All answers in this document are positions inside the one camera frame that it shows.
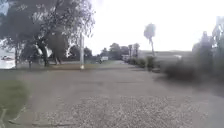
road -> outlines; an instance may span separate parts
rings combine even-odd
[[[70,125],[59,128],[224,126],[221,96],[194,84],[166,81],[160,74],[121,61],[91,71],[30,73],[20,79],[30,90],[25,109],[15,119],[21,124]]]

lawn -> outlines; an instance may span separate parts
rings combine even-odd
[[[16,79],[18,71],[0,70],[0,115],[7,109],[4,121],[13,119],[27,100],[27,90],[23,83]]]

overcast sky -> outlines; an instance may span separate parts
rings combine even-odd
[[[156,25],[155,50],[191,50],[202,32],[211,33],[216,16],[223,15],[222,0],[92,0],[96,15],[94,36],[85,39],[94,54],[113,42],[139,43],[150,50],[143,36],[149,23]]]

utility pole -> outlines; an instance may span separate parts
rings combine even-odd
[[[80,69],[85,69],[84,67],[84,37],[82,33],[80,34]]]

bush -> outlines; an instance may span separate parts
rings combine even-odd
[[[192,61],[180,60],[176,63],[166,65],[164,73],[168,77],[175,77],[180,79],[192,79],[196,76],[196,71]]]
[[[139,67],[141,67],[141,68],[145,67],[145,60],[144,59],[137,59],[137,63],[138,63]]]
[[[155,60],[155,57],[152,57],[152,56],[148,56],[146,58],[148,69],[154,68],[154,60]]]

